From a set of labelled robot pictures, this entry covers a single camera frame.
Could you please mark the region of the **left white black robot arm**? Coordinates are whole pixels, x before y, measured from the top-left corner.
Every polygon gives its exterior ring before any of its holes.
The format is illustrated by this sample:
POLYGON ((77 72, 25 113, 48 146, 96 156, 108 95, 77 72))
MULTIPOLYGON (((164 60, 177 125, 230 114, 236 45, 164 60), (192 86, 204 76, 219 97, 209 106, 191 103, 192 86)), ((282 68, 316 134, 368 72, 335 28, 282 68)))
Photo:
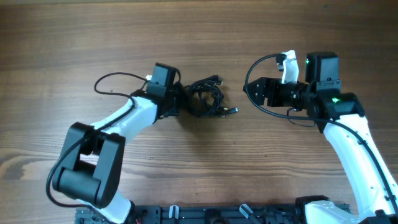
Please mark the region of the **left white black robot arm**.
POLYGON ((119 191, 125 145, 157 120, 178 114, 180 71, 157 63, 144 86, 127 95, 127 103, 91 125, 76 122, 68 129, 60 157, 47 177, 49 200, 55 190, 77 200, 107 223, 141 223, 135 204, 119 191))

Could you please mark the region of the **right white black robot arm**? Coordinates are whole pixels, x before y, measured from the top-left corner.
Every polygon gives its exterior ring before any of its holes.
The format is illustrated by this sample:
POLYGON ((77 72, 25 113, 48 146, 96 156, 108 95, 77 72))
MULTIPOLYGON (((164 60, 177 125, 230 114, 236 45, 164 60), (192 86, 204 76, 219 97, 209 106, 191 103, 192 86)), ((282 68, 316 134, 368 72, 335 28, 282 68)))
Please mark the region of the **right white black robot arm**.
POLYGON ((364 108, 354 93, 341 92, 339 58, 334 52, 310 52, 305 81, 299 82, 294 50, 267 55, 251 65, 274 58, 281 78, 246 77, 243 90, 259 110, 294 123, 313 121, 337 153, 353 189, 358 215, 337 207, 324 195, 295 201, 300 223, 397 223, 397 182, 371 136, 364 108))

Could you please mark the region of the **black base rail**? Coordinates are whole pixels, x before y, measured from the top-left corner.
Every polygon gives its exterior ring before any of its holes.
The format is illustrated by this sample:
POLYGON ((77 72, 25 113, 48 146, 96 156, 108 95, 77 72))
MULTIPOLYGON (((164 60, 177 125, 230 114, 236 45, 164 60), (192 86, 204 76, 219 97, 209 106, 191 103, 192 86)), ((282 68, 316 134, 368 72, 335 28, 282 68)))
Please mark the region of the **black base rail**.
MULTIPOLYGON (((259 223, 301 223, 298 209, 293 204, 278 204, 268 206, 250 206, 254 217, 259 223)), ((227 223, 251 223, 240 211, 238 206, 231 207, 180 207, 178 217, 171 218, 169 207, 136 206, 137 214, 134 223, 142 224, 206 224, 216 219, 227 223)))

